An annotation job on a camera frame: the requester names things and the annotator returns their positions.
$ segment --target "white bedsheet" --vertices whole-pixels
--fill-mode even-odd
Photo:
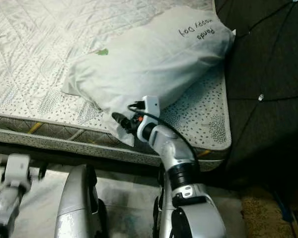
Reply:
[[[69,66],[175,5],[213,8],[211,0],[0,0],[0,116],[108,132],[101,111],[61,92]],[[162,116],[193,146],[229,147],[222,68]]]

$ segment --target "floor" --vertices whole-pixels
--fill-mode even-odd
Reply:
[[[20,206],[12,238],[52,238],[58,205],[70,166],[55,165],[34,181]],[[111,238],[150,238],[152,207],[159,193],[154,178],[96,170],[97,193],[107,208]],[[231,191],[208,187],[224,220],[228,238],[245,238],[241,202]]]

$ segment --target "robotic arm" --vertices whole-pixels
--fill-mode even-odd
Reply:
[[[193,150],[178,133],[158,125],[158,98],[145,96],[130,106],[143,112],[133,110],[137,114],[130,123],[119,114],[113,114],[113,118],[123,121],[121,125],[128,132],[137,133],[140,141],[147,142],[160,155],[165,170],[159,237],[224,238],[222,218],[205,186],[198,182],[199,166]]]

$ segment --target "white pillow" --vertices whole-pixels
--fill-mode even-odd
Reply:
[[[133,145],[133,136],[111,114],[131,118],[127,105],[145,95],[158,96],[160,109],[169,106],[224,59],[233,41],[233,33],[212,11],[177,6],[113,39],[98,54],[81,57],[62,91],[95,103],[110,132]]]

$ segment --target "mattress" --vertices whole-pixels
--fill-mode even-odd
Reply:
[[[0,142],[157,166],[146,144],[118,141],[101,110],[61,87],[78,57],[176,5],[214,9],[212,0],[0,0]],[[218,166],[206,155],[231,144],[223,66],[161,117],[195,147],[203,170]]]

